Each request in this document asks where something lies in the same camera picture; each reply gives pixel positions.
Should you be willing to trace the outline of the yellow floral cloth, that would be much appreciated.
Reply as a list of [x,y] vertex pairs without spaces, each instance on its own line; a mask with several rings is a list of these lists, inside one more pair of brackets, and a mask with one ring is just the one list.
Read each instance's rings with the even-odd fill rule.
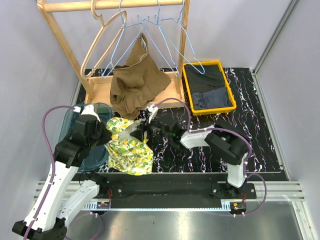
[[109,154],[107,164],[110,168],[133,176],[152,173],[154,153],[147,145],[147,138],[139,140],[130,135],[141,122],[122,117],[113,117],[107,122],[111,140],[104,146]]

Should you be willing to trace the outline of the tan brown skirt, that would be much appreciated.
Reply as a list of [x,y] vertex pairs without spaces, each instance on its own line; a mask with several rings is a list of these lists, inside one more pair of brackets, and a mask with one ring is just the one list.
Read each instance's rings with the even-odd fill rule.
[[150,56],[148,40],[136,39],[124,65],[116,65],[110,87],[110,103],[121,117],[134,120],[140,109],[153,101],[171,83]]

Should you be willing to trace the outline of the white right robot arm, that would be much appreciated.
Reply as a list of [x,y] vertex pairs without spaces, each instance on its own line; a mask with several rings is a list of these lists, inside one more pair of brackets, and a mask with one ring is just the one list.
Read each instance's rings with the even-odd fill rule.
[[245,192],[245,166],[252,154],[249,140],[235,128],[227,128],[221,123],[209,127],[187,130],[177,122],[162,124],[158,120],[143,120],[130,127],[129,135],[142,141],[145,137],[151,139],[162,136],[179,150],[197,147],[209,147],[220,155],[227,163],[227,192],[232,198],[239,198]]

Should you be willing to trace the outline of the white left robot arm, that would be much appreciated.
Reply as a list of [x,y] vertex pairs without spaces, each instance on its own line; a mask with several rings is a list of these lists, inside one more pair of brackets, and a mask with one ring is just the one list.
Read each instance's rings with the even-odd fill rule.
[[104,103],[69,106],[79,116],[74,127],[55,148],[49,149],[51,166],[44,186],[29,214],[17,221],[12,232],[25,240],[63,240],[77,214],[92,198],[110,195],[107,178],[90,173],[78,190],[65,202],[63,196],[83,161],[96,147],[111,140],[101,114],[109,110]]

